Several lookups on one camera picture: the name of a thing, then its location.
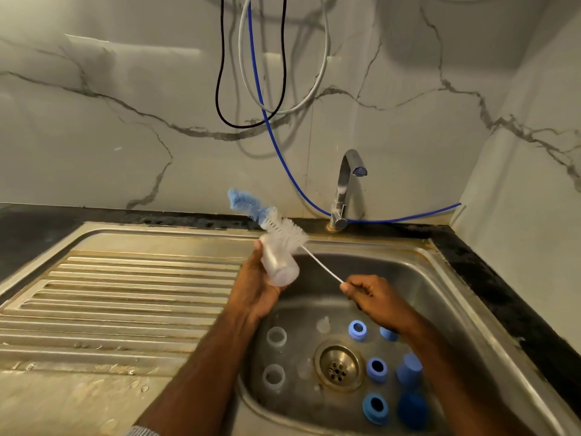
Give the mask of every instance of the countertop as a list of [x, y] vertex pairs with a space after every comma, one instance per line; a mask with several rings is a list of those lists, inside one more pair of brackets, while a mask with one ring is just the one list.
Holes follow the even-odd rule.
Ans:
[[[33, 260], [86, 221], [249, 229], [247, 217], [0, 204], [0, 281]], [[294, 219], [308, 233], [323, 232], [326, 220]], [[581, 418], [581, 356], [525, 303], [448, 226], [350, 225], [343, 235], [431, 239], [455, 272], [490, 309], [543, 376]]]

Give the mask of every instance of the backsplash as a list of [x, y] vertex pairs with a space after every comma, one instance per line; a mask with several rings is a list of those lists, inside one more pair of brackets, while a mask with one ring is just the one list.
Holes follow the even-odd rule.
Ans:
[[[354, 147], [369, 175], [352, 181], [351, 218], [458, 202], [498, 117], [510, 116], [501, 106], [546, 1], [325, 0], [321, 87], [272, 120], [299, 185], [328, 209]], [[220, 92], [237, 124], [261, 118], [236, 66], [242, 2], [225, 1]], [[269, 105], [281, 89], [281, 6], [253, 6]], [[0, 0], [0, 10], [0, 202], [228, 213], [236, 187], [287, 216], [319, 216], [265, 127], [238, 131], [216, 113], [220, 0]], [[289, 0], [284, 108], [314, 84], [321, 25], [318, 0]]]
[[553, 0], [452, 227], [581, 353], [579, 36], [581, 0]]

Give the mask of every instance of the white bristle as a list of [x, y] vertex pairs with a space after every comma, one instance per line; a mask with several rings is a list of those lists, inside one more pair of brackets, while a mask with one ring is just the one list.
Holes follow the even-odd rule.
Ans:
[[308, 234], [301, 227], [295, 225], [291, 219], [281, 217], [276, 208], [270, 209], [260, 227], [291, 254], [309, 240]]

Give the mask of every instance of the blue cable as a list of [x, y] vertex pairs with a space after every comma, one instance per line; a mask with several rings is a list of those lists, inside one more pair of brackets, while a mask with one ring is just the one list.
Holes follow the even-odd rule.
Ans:
[[[258, 69], [256, 68], [256, 55], [254, 53], [254, 36], [252, 34], [251, 4], [248, 6], [248, 32], [250, 35], [250, 42], [251, 42], [252, 70], [254, 71], [254, 82], [256, 83], [256, 93], [258, 94], [258, 100], [260, 101], [260, 103], [262, 105], [264, 105], [264, 100], [262, 98], [262, 91], [260, 90], [260, 81], [258, 80]], [[323, 213], [324, 215], [330, 217], [330, 213], [323, 210], [322, 208], [319, 208], [317, 205], [315, 205], [311, 201], [311, 199], [309, 199], [307, 197], [307, 195], [303, 192], [303, 190], [300, 188], [299, 184], [296, 183], [296, 180], [294, 180], [292, 173], [290, 172], [289, 168], [287, 167], [287, 162], [285, 162], [284, 158], [282, 157], [282, 153], [278, 148], [277, 140], [274, 138], [274, 134], [272, 133], [272, 128], [270, 127], [270, 122], [268, 121], [268, 116], [266, 115], [266, 111], [264, 109], [262, 109], [262, 115], [264, 118], [264, 123], [266, 125], [266, 129], [268, 130], [268, 134], [270, 135], [270, 139], [272, 140], [272, 145], [274, 146], [274, 150], [277, 152], [277, 156], [278, 156], [279, 160], [281, 161], [282, 167], [287, 172], [287, 176], [289, 177], [290, 181], [292, 182], [292, 184], [294, 185], [296, 190], [299, 192], [301, 197], [304, 200], [306, 200], [306, 202], [310, 206], [315, 208], [317, 211]], [[446, 206], [445, 208], [441, 208], [441, 209], [438, 209], [435, 211], [429, 211], [427, 213], [421, 213], [421, 214], [414, 214], [413, 216], [399, 217], [398, 219], [388, 219], [388, 220], [351, 220], [351, 219], [347, 219], [347, 221], [350, 223], [394, 223], [394, 222], [410, 220], [410, 219], [419, 219], [420, 217], [431, 216], [432, 214], [442, 213], [444, 211], [449, 211], [452, 208], [456, 208], [459, 205], [461, 205], [461, 204], [455, 203], [454, 205]]]

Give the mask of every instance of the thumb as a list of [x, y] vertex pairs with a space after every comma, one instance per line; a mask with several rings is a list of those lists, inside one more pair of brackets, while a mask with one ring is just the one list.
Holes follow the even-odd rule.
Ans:
[[262, 242], [260, 240], [255, 240], [254, 250], [252, 251], [251, 256], [248, 257], [247, 263], [250, 266], [259, 266], [260, 260], [262, 259], [262, 251], [263, 251]]
[[339, 288], [345, 295], [347, 295], [347, 298], [355, 301], [363, 310], [366, 310], [369, 297], [365, 293], [361, 292], [359, 288], [348, 282], [341, 283]]

